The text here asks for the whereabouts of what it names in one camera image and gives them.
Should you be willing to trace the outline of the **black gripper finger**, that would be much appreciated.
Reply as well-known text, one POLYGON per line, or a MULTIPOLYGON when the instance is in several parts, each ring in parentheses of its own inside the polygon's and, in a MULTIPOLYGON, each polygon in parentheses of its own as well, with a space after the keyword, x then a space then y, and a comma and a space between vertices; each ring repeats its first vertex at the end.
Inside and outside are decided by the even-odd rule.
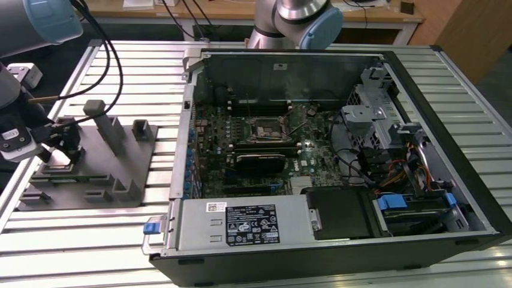
POLYGON ((52 152, 55 148, 45 143, 41 143, 40 146, 41 146, 41 152, 37 154, 37 157, 44 163, 48 163, 48 161, 51 160, 52 152))
POLYGON ((81 136, 79 127, 67 127, 61 133, 61 152, 68 157, 71 164, 76 164, 83 155, 81 136))

